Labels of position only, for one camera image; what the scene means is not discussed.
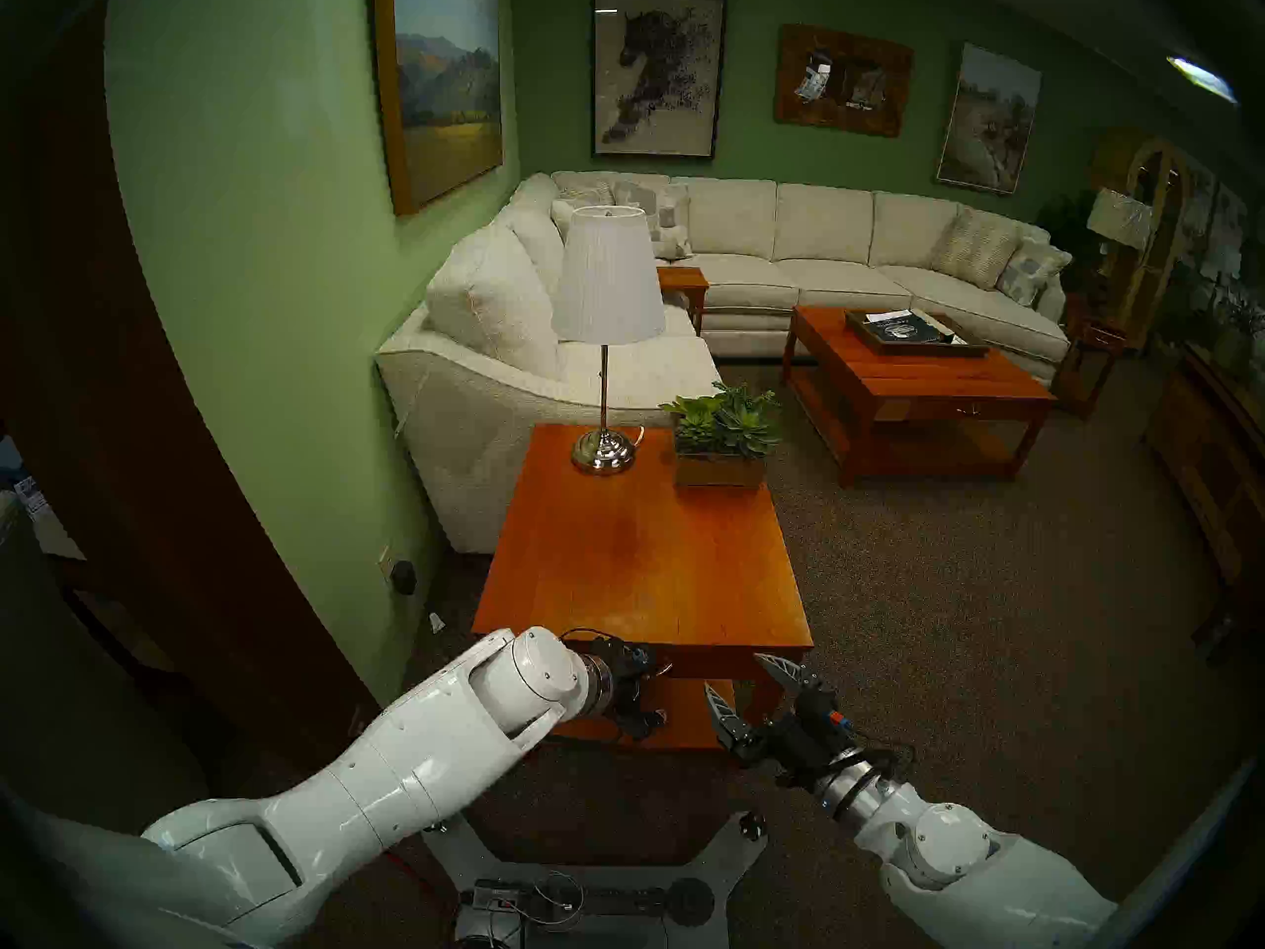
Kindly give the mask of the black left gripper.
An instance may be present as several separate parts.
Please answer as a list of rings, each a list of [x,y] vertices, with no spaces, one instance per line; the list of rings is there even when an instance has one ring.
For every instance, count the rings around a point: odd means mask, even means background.
[[[591,640],[581,654],[587,693],[581,716],[605,717],[617,728],[617,740],[646,741],[668,724],[665,710],[641,711],[640,677],[662,673],[655,650],[626,640]]]

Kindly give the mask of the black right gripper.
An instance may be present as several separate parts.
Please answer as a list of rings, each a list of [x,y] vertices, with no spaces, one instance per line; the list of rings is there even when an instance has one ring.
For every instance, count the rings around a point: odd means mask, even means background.
[[[783,787],[815,791],[831,782],[842,769],[863,760],[863,750],[839,711],[837,696],[810,667],[769,653],[753,654],[755,662],[787,693],[796,698],[793,709],[777,719],[751,726],[735,706],[703,683],[711,725],[719,745],[743,768],[775,760]]]

